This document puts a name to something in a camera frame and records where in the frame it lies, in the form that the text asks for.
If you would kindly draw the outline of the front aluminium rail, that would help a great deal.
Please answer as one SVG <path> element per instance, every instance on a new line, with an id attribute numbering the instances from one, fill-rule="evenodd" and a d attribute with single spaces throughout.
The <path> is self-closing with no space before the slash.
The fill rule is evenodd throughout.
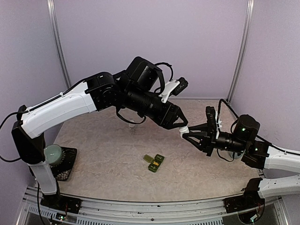
<path id="1" fill-rule="evenodd" d="M 280 198 L 261 206 L 228 211 L 223 198 L 181 202 L 125 202 L 82 197 L 76 213 L 39 205 L 42 195 L 29 187 L 22 200 L 22 214 L 51 225 L 286 225 Z"/>

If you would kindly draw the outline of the light blue mug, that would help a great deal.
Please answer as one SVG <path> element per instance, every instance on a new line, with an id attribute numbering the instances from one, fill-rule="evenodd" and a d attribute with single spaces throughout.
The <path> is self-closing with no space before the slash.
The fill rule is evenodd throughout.
<path id="1" fill-rule="evenodd" d="M 231 159 L 239 159 L 243 156 L 242 153 L 236 153 L 236 152 L 229 152 L 229 156 Z"/>

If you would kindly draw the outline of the left aluminium frame post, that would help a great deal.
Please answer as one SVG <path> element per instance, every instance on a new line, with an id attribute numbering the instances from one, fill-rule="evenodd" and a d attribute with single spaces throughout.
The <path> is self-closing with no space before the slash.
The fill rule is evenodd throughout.
<path id="1" fill-rule="evenodd" d="M 56 51 L 57 51 L 60 67 L 62 70 L 63 80 L 67 89 L 70 89 L 72 87 L 72 82 L 68 73 L 63 47 L 60 39 L 60 32 L 59 32 L 54 0 L 47 0 L 47 7 L 48 7 L 48 14 L 50 18 L 51 27 L 52 27 L 53 38 L 56 46 Z"/>

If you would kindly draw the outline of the small white pill bottle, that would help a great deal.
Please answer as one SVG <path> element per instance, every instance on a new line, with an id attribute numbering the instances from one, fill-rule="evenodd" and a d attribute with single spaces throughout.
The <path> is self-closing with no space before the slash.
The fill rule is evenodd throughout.
<path id="1" fill-rule="evenodd" d="M 129 130 L 135 131 L 135 124 L 129 124 Z"/>

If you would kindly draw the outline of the green ceramic bowl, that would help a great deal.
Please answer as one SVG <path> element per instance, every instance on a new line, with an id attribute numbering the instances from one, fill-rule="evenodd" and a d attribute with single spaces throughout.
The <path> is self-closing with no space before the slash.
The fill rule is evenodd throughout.
<path id="1" fill-rule="evenodd" d="M 48 145 L 44 148 L 44 155 L 49 165 L 57 165 L 63 157 L 62 147 L 57 144 Z"/>

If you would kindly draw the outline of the right aluminium frame post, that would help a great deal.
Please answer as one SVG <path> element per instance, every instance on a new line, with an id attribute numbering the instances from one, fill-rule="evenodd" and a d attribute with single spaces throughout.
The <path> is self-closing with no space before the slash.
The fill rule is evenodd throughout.
<path id="1" fill-rule="evenodd" d="M 255 5 L 254 0 L 247 1 L 246 15 L 245 15 L 245 21 L 244 21 L 244 26 L 243 26 L 242 36 L 241 36 L 241 43 L 238 52 L 237 62 L 234 69 L 232 83 L 226 98 L 228 103 L 232 102 L 235 90 L 237 88 L 238 79 L 242 68 L 242 63 L 247 49 L 247 42 L 248 42 L 248 36 L 249 36 L 252 17 L 253 17 L 254 5 Z"/>

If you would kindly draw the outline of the green pill organizer box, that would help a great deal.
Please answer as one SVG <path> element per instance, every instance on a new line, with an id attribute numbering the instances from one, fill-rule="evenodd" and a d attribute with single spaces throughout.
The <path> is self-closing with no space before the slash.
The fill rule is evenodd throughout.
<path id="1" fill-rule="evenodd" d="M 143 159 L 149 163 L 148 170 L 156 173 L 164 161 L 165 157 L 157 154 L 155 157 L 151 157 L 149 155 L 144 155 Z"/>

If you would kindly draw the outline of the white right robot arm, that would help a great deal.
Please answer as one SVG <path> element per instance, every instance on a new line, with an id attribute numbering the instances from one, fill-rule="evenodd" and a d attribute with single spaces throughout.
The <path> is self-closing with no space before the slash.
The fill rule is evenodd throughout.
<path id="1" fill-rule="evenodd" d="M 279 169 L 295 174 L 277 179 L 249 180 L 244 194 L 240 197 L 242 207 L 250 208 L 258 198 L 299 194 L 299 151 L 281 149 L 258 137 L 260 123 L 248 114 L 243 114 L 236 119 L 232 133 L 221 132 L 218 115 L 219 112 L 215 111 L 214 107 L 206 107 L 207 122 L 192 127 L 181 127 L 180 136 L 207 156 L 211 156 L 213 150 L 225 150 L 233 154 L 241 154 L 241 161 L 251 168 Z"/>

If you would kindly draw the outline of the black square tray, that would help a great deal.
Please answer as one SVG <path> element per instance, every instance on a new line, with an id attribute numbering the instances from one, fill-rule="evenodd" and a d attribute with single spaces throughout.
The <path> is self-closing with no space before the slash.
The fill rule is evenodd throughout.
<path id="1" fill-rule="evenodd" d="M 63 157 L 57 165 L 49 165 L 45 159 L 44 148 L 37 154 L 36 161 L 31 163 L 33 174 L 44 183 L 67 181 L 75 164 L 76 148 L 62 147 Z"/>

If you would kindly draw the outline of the aluminium frame post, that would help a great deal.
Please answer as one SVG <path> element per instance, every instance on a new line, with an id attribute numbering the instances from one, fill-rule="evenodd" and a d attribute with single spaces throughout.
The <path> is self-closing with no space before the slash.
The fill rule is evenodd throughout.
<path id="1" fill-rule="evenodd" d="M 235 90 L 237 88 L 238 79 L 242 68 L 242 63 L 247 49 L 247 42 L 248 42 L 248 36 L 249 36 L 252 17 L 253 17 L 254 5 L 255 5 L 254 0 L 247 1 L 246 15 L 245 15 L 245 21 L 244 21 L 244 26 L 243 26 L 242 36 L 241 36 L 241 43 L 238 52 L 237 62 L 234 69 L 232 83 L 226 98 L 228 103 L 232 102 Z"/>
<path id="2" fill-rule="evenodd" d="M 48 7 L 48 14 L 50 18 L 51 27 L 52 27 L 53 38 L 56 46 L 56 51 L 57 51 L 60 67 L 62 70 L 63 80 L 67 89 L 70 89 L 72 87 L 72 82 L 68 73 L 63 47 L 60 39 L 60 32 L 59 32 L 54 0 L 47 0 L 47 7 Z"/>

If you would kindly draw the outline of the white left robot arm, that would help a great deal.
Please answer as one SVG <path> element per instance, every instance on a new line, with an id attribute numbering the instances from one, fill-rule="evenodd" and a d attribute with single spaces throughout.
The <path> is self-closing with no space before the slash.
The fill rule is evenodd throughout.
<path id="1" fill-rule="evenodd" d="M 180 94 L 188 82 L 185 78 L 166 82 L 159 66 L 138 56 L 127 69 L 114 75 L 100 72 L 36 106 L 19 108 L 11 131 L 13 140 L 21 160 L 30 167 L 53 207 L 62 208 L 66 199 L 59 193 L 59 185 L 44 155 L 44 133 L 48 129 L 111 106 L 116 111 L 128 108 L 143 120 L 150 118 L 167 130 L 187 129 L 188 120 L 181 108 L 168 98 Z"/>

